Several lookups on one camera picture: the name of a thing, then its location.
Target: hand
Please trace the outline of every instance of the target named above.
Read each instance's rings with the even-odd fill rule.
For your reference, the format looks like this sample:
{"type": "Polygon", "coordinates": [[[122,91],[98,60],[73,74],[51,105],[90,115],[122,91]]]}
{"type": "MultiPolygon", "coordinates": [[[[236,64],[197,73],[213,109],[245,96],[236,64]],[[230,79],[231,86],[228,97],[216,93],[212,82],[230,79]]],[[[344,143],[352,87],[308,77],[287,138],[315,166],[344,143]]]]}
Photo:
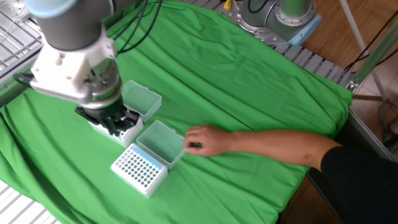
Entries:
{"type": "Polygon", "coordinates": [[[195,126],[190,128],[184,140],[185,152],[196,156],[217,156],[231,149],[233,137],[212,125],[195,126]]]}

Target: black sleeve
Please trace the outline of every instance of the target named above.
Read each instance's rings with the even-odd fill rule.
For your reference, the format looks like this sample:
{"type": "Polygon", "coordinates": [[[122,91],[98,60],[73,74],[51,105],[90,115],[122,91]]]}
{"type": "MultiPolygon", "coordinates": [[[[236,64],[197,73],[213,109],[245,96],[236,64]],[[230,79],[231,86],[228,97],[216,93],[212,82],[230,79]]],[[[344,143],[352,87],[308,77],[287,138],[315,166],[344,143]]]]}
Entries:
{"type": "Polygon", "coordinates": [[[346,223],[398,223],[398,164],[347,147],[329,150],[321,170],[346,223]]]}

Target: clear plastic lid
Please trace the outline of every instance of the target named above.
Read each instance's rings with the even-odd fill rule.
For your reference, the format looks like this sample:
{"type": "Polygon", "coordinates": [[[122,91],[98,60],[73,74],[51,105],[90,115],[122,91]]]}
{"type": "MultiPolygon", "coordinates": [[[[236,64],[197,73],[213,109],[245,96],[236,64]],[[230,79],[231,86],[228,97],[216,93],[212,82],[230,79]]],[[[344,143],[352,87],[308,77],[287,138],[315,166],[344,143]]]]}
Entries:
{"type": "Polygon", "coordinates": [[[160,121],[155,121],[138,138],[137,145],[171,169],[185,154],[184,138],[160,121]]]}
{"type": "Polygon", "coordinates": [[[123,85],[123,102],[129,110],[141,114],[146,122],[162,106],[162,96],[132,80],[123,85]]]}

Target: green tablecloth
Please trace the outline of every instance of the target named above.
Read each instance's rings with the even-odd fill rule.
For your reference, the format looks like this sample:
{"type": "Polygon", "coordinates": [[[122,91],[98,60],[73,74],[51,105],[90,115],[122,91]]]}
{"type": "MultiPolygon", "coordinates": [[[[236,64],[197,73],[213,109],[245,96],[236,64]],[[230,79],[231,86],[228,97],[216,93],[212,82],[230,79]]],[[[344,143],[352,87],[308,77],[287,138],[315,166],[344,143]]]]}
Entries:
{"type": "MultiPolygon", "coordinates": [[[[151,20],[143,19],[137,36],[151,20]]],[[[210,123],[230,131],[299,129],[332,137],[352,99],[225,16],[181,2],[165,2],[149,38],[117,63],[124,82],[163,96],[145,127],[158,119],[181,135],[210,123]]],[[[148,200],[109,169],[124,149],[93,131],[75,108],[27,90],[0,110],[0,179],[63,224],[274,223],[307,171],[250,154],[186,154],[148,200]]]]}

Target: finger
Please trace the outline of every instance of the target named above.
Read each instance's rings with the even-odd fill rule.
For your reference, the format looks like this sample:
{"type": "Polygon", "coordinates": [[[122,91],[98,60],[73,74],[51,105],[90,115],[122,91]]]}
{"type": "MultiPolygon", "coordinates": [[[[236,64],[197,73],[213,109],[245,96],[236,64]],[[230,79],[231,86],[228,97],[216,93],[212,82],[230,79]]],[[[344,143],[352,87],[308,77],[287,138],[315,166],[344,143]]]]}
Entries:
{"type": "Polygon", "coordinates": [[[202,143],[204,140],[202,134],[189,134],[184,139],[184,147],[188,147],[191,143],[202,143]]]}
{"type": "Polygon", "coordinates": [[[194,126],[194,127],[190,128],[190,129],[188,129],[188,131],[187,131],[187,133],[186,133],[185,135],[187,135],[187,134],[192,134],[192,133],[198,133],[198,132],[200,132],[203,128],[207,127],[208,125],[209,125],[209,124],[200,125],[200,126],[194,126]]]}
{"type": "Polygon", "coordinates": [[[194,156],[203,156],[206,152],[206,149],[197,148],[197,147],[188,147],[188,148],[185,148],[184,151],[186,153],[192,154],[194,156]]]}

